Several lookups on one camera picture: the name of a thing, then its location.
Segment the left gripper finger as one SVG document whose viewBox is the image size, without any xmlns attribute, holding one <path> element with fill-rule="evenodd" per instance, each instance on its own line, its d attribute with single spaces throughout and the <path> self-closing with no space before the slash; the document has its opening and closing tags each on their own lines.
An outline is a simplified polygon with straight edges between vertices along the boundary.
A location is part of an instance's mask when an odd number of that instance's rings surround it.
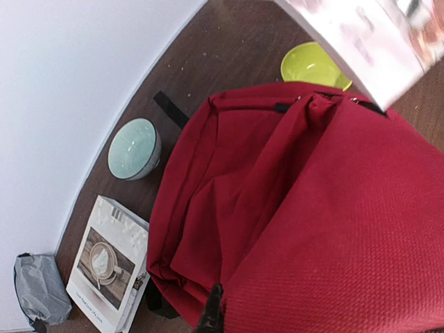
<svg viewBox="0 0 444 333">
<path fill-rule="evenodd" d="M 215 284 L 210 291 L 203 313 L 194 333 L 222 333 L 223 314 L 221 311 L 221 301 L 223 297 L 223 287 Z"/>
</svg>

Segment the white coffee cover book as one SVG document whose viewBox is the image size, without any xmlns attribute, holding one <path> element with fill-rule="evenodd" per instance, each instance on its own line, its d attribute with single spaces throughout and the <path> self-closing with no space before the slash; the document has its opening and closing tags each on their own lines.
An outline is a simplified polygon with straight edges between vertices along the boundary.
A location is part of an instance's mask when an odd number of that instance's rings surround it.
<svg viewBox="0 0 444 333">
<path fill-rule="evenodd" d="M 149 224 L 97 196 L 66 291 L 100 332 L 129 332 L 149 280 Z"/>
</svg>

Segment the red backpack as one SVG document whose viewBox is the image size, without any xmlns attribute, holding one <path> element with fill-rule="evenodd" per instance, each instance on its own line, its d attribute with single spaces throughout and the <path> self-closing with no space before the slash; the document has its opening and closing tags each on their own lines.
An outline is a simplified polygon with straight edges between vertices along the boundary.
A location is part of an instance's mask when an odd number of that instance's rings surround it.
<svg viewBox="0 0 444 333">
<path fill-rule="evenodd" d="M 273 83 L 209 97 L 153 207 L 148 272 L 226 332 L 443 326 L 443 154 L 365 96 Z"/>
</svg>

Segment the grey pouch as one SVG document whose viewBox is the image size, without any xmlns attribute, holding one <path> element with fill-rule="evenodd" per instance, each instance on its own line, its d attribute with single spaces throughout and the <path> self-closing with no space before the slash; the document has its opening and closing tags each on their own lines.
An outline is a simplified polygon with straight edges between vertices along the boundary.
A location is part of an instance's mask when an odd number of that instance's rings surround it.
<svg viewBox="0 0 444 333">
<path fill-rule="evenodd" d="M 19 306 L 35 332 L 67 321 L 72 310 L 56 259 L 52 255 L 18 255 L 14 287 Z"/>
</svg>

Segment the purple illustrated booklet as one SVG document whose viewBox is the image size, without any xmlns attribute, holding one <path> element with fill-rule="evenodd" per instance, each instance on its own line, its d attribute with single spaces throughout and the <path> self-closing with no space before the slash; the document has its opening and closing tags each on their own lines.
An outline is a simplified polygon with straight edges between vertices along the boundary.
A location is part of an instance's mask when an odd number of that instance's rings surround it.
<svg viewBox="0 0 444 333">
<path fill-rule="evenodd" d="M 443 2 L 278 1 L 381 109 L 443 57 Z"/>
</svg>

